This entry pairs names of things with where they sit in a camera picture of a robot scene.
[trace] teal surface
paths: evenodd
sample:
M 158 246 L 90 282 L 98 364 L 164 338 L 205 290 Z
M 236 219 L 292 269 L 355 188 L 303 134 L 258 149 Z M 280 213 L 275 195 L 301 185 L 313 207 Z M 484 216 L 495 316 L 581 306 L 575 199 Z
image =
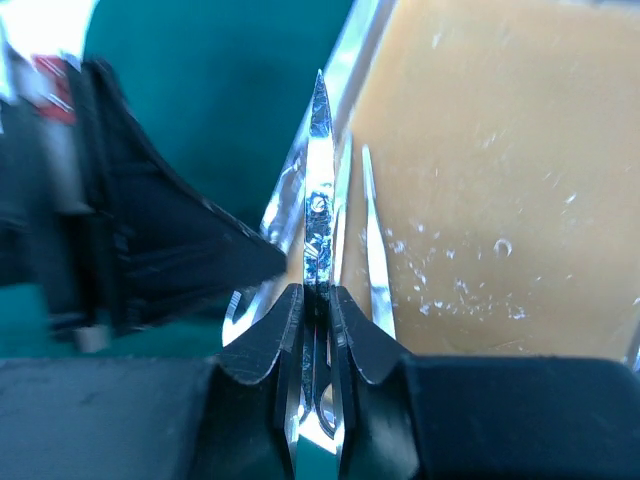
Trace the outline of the teal surface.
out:
M 191 185 L 253 228 L 351 0 L 101 0 L 85 56 L 117 72 L 131 109 Z M 101 355 L 201 356 L 220 319 L 193 317 L 118 339 Z M 0 355 L 68 356 L 47 336 L 35 286 L 0 289 Z M 335 477 L 333 456 L 301 440 L 298 478 Z

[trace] red label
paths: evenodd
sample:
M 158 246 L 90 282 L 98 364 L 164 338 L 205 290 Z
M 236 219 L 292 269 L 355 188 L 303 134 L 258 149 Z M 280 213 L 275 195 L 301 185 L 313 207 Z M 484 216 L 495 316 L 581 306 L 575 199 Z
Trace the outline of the red label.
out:
M 43 76 L 43 104 L 38 106 L 44 117 L 66 124 L 75 122 L 71 89 L 67 79 L 65 61 L 55 55 L 34 55 L 36 70 Z

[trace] green background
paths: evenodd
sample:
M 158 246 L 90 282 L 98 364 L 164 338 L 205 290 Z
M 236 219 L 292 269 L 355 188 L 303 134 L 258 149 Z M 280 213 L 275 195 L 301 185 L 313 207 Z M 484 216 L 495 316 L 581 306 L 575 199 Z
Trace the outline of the green background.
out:
M 101 0 L 85 58 L 110 62 L 136 118 L 173 168 L 257 229 L 352 0 Z M 36 286 L 0 289 L 0 355 L 67 356 L 48 338 Z M 203 356 L 221 348 L 204 316 L 118 339 L 101 355 Z M 299 478 L 335 477 L 304 439 Z

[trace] tan surface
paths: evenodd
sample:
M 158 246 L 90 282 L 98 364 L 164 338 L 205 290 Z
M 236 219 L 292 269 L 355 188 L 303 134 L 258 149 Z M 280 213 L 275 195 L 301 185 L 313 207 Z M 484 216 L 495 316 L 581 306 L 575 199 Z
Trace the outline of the tan surface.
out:
M 639 60 L 640 14 L 399 0 L 352 130 L 404 345 L 622 358 L 640 304 Z M 369 314 L 359 151 L 347 225 L 343 283 Z

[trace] scissors screw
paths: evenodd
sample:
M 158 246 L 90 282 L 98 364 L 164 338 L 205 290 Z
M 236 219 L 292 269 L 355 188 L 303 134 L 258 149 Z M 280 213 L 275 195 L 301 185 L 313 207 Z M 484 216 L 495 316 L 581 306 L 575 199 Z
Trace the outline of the scissors screw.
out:
M 323 212 L 327 206 L 327 201 L 322 197 L 315 197 L 311 200 L 311 210 L 316 213 Z

